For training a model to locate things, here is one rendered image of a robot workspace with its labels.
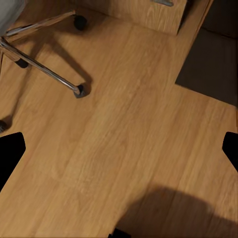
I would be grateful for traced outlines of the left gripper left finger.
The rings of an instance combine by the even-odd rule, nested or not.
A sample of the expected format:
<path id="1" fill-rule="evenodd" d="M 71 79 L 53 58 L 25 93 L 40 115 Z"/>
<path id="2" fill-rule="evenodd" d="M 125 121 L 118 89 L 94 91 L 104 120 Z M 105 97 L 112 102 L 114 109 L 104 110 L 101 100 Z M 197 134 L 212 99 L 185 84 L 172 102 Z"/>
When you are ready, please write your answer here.
<path id="1" fill-rule="evenodd" d="M 26 151 L 21 132 L 0 137 L 0 191 Z"/>

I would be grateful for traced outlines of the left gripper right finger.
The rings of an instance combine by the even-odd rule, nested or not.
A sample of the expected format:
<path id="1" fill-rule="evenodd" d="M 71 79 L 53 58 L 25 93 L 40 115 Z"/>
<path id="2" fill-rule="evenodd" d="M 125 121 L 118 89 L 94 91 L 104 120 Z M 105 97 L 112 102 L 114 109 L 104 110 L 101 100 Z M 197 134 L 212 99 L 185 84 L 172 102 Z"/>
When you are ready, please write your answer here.
<path id="1" fill-rule="evenodd" d="M 227 132 L 222 149 L 238 172 L 238 134 Z"/>

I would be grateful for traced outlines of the swivel chair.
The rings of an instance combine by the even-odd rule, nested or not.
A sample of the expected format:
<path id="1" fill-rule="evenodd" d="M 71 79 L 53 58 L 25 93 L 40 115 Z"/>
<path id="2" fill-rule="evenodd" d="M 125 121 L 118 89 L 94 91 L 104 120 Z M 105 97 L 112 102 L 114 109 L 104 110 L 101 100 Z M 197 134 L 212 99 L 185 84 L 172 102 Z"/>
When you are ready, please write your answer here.
<path id="1" fill-rule="evenodd" d="M 87 24 L 87 20 L 82 15 L 77 15 L 74 9 L 71 9 L 9 30 L 19 18 L 27 3 L 28 0 L 0 0 L 0 68 L 2 65 L 3 55 L 6 55 L 21 68 L 27 68 L 29 64 L 38 68 L 48 76 L 72 90 L 76 99 L 86 97 L 87 93 L 83 85 L 73 85 L 63 77 L 54 73 L 44 65 L 15 48 L 12 43 L 70 16 L 74 17 L 74 26 L 78 30 L 84 29 Z M 7 130 L 7 125 L 3 120 L 0 120 L 0 133 L 4 130 Z"/>

